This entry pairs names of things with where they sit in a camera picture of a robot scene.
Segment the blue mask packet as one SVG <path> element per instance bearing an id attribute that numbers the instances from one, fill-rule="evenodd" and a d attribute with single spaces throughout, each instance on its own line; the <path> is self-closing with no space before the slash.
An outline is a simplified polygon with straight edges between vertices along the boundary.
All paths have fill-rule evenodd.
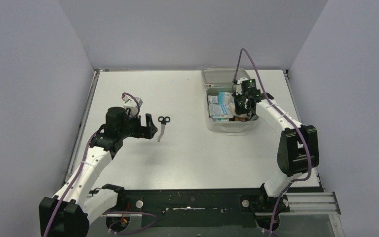
<path id="1" fill-rule="evenodd" d="M 218 103 L 220 105 L 227 105 L 230 107 L 232 114 L 235 114 L 235 102 L 233 94 L 230 92 L 219 92 L 218 93 Z"/>

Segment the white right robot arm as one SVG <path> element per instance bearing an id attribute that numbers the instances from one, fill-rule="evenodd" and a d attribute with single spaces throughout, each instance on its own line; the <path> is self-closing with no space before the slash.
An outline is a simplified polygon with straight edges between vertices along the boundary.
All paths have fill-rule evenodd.
<path id="1" fill-rule="evenodd" d="M 259 207 L 266 212 L 278 205 L 277 196 L 286 192 L 289 184 L 310 175 L 320 163 L 317 129 L 291 117 L 269 93 L 257 88 L 256 80 L 233 80 L 232 94 L 237 115 L 258 116 L 280 137 L 276 160 L 277 169 L 263 184 L 265 194 L 258 198 Z"/>

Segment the white plastic bottle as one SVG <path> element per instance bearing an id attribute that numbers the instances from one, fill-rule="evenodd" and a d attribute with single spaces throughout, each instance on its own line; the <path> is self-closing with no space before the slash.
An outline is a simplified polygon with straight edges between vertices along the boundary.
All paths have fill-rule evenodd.
<path id="1" fill-rule="evenodd" d="M 213 118 L 212 122 L 229 122 L 229 118 Z"/>

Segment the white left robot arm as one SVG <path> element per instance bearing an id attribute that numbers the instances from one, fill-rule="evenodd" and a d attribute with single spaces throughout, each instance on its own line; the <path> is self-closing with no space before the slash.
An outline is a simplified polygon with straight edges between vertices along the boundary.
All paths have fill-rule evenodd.
<path id="1" fill-rule="evenodd" d="M 126 138 L 152 139 L 158 129 L 151 114 L 130 117 L 128 109 L 108 108 L 105 123 L 94 132 L 85 147 L 79 167 L 65 185 L 39 204 L 39 223 L 43 237 L 85 237 L 90 225 L 104 212 L 115 213 L 127 207 L 124 187 L 105 184 L 90 197 L 95 182 L 116 156 Z"/>

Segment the clear bag of wipes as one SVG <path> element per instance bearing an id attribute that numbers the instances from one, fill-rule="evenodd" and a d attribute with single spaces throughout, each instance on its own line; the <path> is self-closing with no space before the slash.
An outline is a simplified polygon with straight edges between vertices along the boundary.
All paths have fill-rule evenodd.
<path id="1" fill-rule="evenodd" d="M 207 96 L 208 104 L 218 104 L 218 96 L 217 95 L 208 95 Z"/>

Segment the black handled scissors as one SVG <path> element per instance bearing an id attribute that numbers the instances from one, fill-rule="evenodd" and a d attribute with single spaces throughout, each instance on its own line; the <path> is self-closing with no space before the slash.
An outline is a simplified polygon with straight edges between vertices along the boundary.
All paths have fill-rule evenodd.
<path id="1" fill-rule="evenodd" d="M 171 120 L 171 118 L 169 116 L 159 116 L 158 117 L 158 122 L 161 124 L 161 128 L 160 128 L 160 134 L 157 138 L 157 141 L 160 142 L 161 138 L 163 137 L 164 135 L 164 131 L 165 131 L 165 127 L 166 127 L 166 124 L 169 123 Z"/>

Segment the white blue label packet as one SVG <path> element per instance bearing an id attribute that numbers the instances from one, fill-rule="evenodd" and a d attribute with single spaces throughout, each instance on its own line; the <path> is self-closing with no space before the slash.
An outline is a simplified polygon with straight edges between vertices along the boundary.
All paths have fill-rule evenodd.
<path id="1" fill-rule="evenodd" d="M 209 116 L 213 119 L 230 119 L 234 117 L 230 105 L 209 104 L 208 112 Z"/>

